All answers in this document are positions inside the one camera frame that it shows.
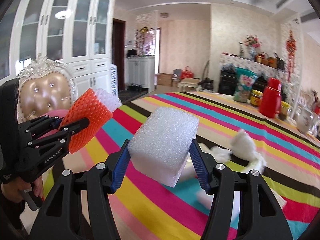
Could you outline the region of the left hand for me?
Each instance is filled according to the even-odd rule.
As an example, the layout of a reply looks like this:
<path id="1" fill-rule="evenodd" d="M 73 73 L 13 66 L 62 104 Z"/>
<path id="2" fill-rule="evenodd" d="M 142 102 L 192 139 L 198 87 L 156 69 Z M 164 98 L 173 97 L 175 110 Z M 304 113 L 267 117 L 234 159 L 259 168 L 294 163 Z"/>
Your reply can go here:
<path id="1" fill-rule="evenodd" d="M 1 192 L 3 196 L 8 200 L 19 203 L 24 198 L 21 195 L 21 191 L 33 189 L 33 193 L 36 197 L 43 196 L 43 180 L 42 177 L 37 178 L 34 182 L 34 188 L 31 187 L 30 183 L 26 183 L 20 177 L 12 180 L 7 184 L 1 184 Z"/>

